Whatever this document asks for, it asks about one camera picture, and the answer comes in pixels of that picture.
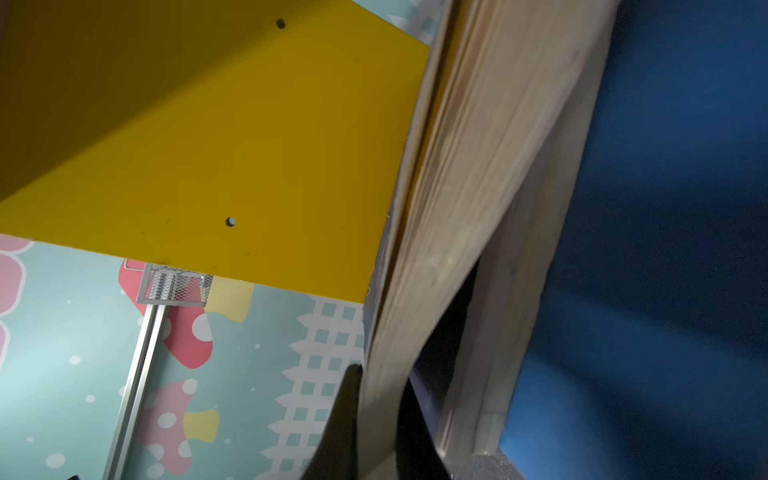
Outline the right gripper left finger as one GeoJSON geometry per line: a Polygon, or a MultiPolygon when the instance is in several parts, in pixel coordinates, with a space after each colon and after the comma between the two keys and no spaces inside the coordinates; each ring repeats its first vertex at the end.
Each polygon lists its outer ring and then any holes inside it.
{"type": "Polygon", "coordinates": [[[358,478],[357,417],[363,368],[345,370],[321,441],[302,480],[352,480],[358,478]]]}

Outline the dark blue bagua cover book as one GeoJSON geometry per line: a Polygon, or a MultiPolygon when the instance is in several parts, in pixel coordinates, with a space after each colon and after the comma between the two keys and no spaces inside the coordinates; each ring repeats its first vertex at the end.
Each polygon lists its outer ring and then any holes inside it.
{"type": "Polygon", "coordinates": [[[500,443],[573,195],[610,49],[606,28],[479,262],[435,446],[450,465],[500,443]]]}

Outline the dark blue Sunzi label book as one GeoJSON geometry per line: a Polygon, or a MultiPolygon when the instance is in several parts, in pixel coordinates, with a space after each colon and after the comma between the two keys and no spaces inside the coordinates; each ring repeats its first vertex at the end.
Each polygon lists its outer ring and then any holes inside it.
{"type": "Polygon", "coordinates": [[[393,195],[358,403],[358,473],[393,479],[410,371],[521,186],[613,1],[450,1],[393,195]]]}

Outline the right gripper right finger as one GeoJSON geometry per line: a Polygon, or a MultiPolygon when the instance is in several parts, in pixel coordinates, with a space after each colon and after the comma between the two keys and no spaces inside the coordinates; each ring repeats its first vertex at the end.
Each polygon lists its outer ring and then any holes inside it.
{"type": "Polygon", "coordinates": [[[398,413],[396,468],[399,480],[450,480],[437,454],[411,382],[406,384],[398,413]]]}

